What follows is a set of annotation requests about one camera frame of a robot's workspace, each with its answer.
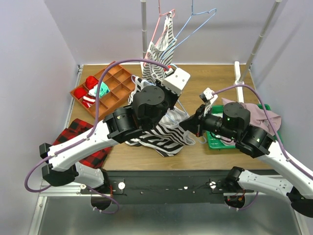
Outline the wide-striped black white tank top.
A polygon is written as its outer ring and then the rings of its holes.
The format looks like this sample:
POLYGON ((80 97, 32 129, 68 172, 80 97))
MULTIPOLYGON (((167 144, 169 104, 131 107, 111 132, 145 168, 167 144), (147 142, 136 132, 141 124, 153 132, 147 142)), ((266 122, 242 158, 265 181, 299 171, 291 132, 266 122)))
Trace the wide-striped black white tank top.
POLYGON ((174 156, 184 146, 191 146, 196 143, 190 137, 190 132, 179 125, 188 118, 189 115, 184 107, 169 109, 154 129, 145 131, 141 136, 126 141, 126 144, 152 148, 164 157, 174 156))

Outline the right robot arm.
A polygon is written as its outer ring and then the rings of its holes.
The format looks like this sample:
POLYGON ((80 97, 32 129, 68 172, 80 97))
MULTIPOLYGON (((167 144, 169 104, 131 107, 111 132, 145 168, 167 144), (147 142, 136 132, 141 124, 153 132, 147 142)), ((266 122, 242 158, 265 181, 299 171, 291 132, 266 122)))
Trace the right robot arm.
POLYGON ((280 147, 278 138, 260 127, 250 124, 250 111, 238 102, 230 102, 223 108, 223 116, 205 114, 201 105, 196 113, 179 125, 196 136, 205 131, 235 142, 242 153, 270 165, 283 176, 282 180, 261 176, 241 167, 233 167, 217 184, 226 192, 242 190, 258 191, 290 201, 298 213, 313 216, 313 174, 297 159, 280 147))

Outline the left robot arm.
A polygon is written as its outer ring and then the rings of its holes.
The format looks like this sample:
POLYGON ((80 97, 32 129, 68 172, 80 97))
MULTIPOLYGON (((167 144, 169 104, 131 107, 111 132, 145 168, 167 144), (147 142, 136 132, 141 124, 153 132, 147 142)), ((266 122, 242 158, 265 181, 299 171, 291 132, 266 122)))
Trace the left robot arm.
POLYGON ((83 165, 80 160, 155 128, 168 109, 173 109, 182 90, 165 83, 147 86, 133 96, 130 105, 116 109, 92 129, 50 146, 51 159, 42 167, 43 179, 54 187, 76 182, 104 193, 109 182, 103 171, 83 165))

